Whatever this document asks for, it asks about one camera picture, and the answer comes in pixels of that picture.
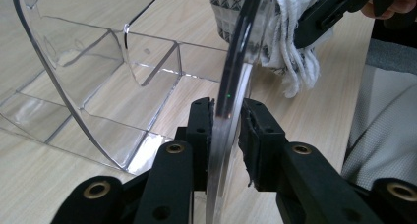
human hand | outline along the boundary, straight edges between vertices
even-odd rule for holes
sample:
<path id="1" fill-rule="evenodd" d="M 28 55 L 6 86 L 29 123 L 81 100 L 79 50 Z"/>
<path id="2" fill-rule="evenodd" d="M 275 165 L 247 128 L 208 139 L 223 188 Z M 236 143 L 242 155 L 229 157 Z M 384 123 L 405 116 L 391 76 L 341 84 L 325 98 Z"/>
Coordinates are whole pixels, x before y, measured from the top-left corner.
<path id="1" fill-rule="evenodd" d="M 362 9 L 362 13 L 370 18 L 387 20 L 391 18 L 395 13 L 406 14 L 416 7 L 417 0 L 394 0 L 392 5 L 383 12 L 380 16 L 375 17 L 374 4 L 370 0 Z"/>

